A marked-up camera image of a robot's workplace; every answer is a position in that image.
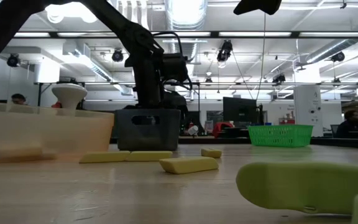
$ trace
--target table surface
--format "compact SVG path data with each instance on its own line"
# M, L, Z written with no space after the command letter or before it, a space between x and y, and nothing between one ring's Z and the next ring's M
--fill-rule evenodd
M181 145L175 156L198 156ZM358 164L358 149L250 145L223 150L219 170L165 173L158 162L78 164L76 158L0 164L0 223L350 223L350 217L267 210L241 197L235 178L255 161L331 161Z

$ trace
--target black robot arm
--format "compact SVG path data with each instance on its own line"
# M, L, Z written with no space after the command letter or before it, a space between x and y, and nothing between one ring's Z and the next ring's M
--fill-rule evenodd
M69 2L72 0L3 0L0 3L0 53L32 14L43 11L50 4ZM163 48L147 29L127 20L106 0L77 2L84 4L111 29L128 51L130 57L125 61L125 67L134 69L140 108L160 106L162 80L169 78L183 82L188 78L186 58L182 54L163 54Z

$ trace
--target green plastic basket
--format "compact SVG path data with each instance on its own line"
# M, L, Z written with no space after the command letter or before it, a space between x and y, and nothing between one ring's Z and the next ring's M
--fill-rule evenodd
M248 130L255 146L302 147L310 144L313 126L250 126Z

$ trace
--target yellow sponge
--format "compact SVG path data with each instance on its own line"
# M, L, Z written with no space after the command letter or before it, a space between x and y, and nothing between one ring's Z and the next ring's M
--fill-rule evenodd
M89 152L85 154L80 163L89 162L121 162L125 161L125 158L130 154L129 151L118 152Z
M159 161L160 159L168 159L172 157L170 151L136 151L132 152L126 161L144 162L144 161Z
M219 159L222 156L222 151L217 150L217 149L202 148L201 155L205 156L205 157L212 157L215 159Z
M219 167L215 159L202 156L161 159L160 164L165 171L172 174L187 174Z

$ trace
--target computer monitor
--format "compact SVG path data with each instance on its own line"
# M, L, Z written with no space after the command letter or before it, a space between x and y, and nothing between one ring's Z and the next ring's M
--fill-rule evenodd
M258 122L256 100L223 98L223 120L237 122Z

